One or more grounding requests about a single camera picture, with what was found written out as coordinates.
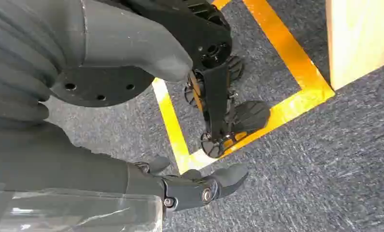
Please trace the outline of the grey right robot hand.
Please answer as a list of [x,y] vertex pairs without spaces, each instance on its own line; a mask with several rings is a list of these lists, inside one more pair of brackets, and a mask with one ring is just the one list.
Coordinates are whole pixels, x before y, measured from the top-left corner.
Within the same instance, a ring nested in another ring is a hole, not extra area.
[[126,231],[233,194],[247,168],[161,175],[71,143],[44,102],[70,68],[133,66],[169,81],[189,54],[161,24],[96,0],[0,0],[0,230]]

